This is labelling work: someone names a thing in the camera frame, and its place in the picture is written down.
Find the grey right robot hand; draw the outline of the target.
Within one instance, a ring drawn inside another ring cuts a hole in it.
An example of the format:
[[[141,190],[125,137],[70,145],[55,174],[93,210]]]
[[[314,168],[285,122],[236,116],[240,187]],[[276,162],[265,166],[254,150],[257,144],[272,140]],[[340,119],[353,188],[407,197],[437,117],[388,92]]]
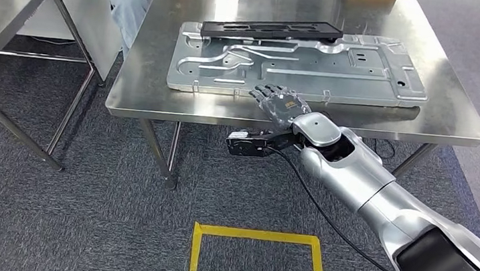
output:
[[[280,130],[290,129],[293,121],[312,112],[310,106],[294,90],[274,84],[257,85],[249,91],[258,107]]]

